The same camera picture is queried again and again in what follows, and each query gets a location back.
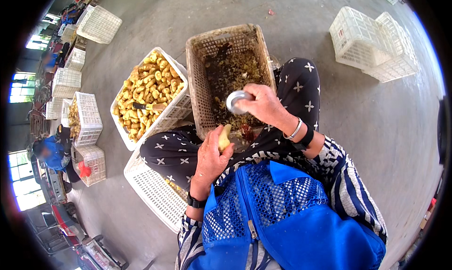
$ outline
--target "black wristband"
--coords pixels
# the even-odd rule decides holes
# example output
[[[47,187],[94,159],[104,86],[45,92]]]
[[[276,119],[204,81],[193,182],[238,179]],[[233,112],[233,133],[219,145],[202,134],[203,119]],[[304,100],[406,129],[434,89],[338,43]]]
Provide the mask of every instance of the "black wristband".
[[[311,125],[306,124],[306,127],[308,127],[308,131],[306,132],[306,135],[302,138],[300,141],[301,144],[303,144],[305,147],[308,147],[308,145],[312,142],[312,138],[314,137],[314,129]]]
[[[306,127],[308,128],[305,136],[298,142],[298,143],[293,143],[293,147],[299,150],[306,150],[306,148],[308,147],[308,145],[312,142],[312,139],[314,137],[314,129],[311,125],[309,125],[308,123],[305,123]]]
[[[206,206],[207,199],[203,201],[198,201],[189,194],[187,195],[187,204],[193,208],[204,208]]]

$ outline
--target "gray floor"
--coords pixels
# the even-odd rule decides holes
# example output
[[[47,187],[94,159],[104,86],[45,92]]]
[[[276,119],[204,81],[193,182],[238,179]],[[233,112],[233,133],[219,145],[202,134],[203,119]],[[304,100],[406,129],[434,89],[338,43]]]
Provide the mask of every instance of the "gray floor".
[[[178,251],[172,233],[142,202],[123,175],[131,152],[109,108],[122,81],[153,47],[186,65],[185,42],[209,30],[243,23],[262,27],[268,51],[281,63],[313,59],[321,80],[320,132],[335,138],[353,158],[389,230],[389,268],[411,245],[439,179],[436,119],[441,75],[427,37],[407,5],[386,0],[103,0],[123,22],[111,44],[90,41],[82,91],[94,93],[104,130],[108,179],[70,198],[91,236],[102,233],[114,255],[130,269],[172,269]],[[345,5],[372,18],[384,11],[410,33],[420,61],[414,76],[379,83],[359,69],[339,64],[328,28]],[[276,14],[268,15],[271,8]]]

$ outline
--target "peeled ginger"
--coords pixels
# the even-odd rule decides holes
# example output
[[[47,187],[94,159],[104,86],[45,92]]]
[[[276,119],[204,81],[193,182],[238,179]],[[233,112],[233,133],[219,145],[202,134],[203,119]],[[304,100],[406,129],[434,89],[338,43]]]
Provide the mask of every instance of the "peeled ginger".
[[[232,127],[231,124],[226,124],[223,127],[222,132],[218,136],[218,150],[220,152],[223,152],[227,148],[227,146],[229,146],[229,144],[230,144],[228,137],[229,137],[231,127]]]

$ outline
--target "striped sleeve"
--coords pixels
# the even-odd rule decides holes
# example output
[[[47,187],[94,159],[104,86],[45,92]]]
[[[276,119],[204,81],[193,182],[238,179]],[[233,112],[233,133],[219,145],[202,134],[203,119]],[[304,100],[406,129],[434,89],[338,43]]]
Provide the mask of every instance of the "striped sleeve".
[[[350,216],[387,243],[387,229],[381,213],[358,175],[353,160],[333,139],[325,136],[319,155],[308,162],[331,189],[331,208],[340,217]]]
[[[176,259],[176,270],[188,269],[191,262],[206,254],[202,245],[201,229],[202,222],[193,220],[184,214],[178,234],[179,252]]]

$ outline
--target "woman's left hand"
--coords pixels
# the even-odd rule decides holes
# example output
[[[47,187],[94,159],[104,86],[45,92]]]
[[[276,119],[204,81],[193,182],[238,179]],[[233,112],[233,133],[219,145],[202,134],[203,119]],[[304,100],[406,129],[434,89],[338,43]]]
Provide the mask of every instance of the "woman's left hand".
[[[211,184],[226,169],[234,152],[234,143],[230,143],[223,154],[218,151],[218,136],[222,129],[223,125],[220,125],[207,133],[198,150],[198,165],[190,185],[190,195],[197,200],[207,199]]]

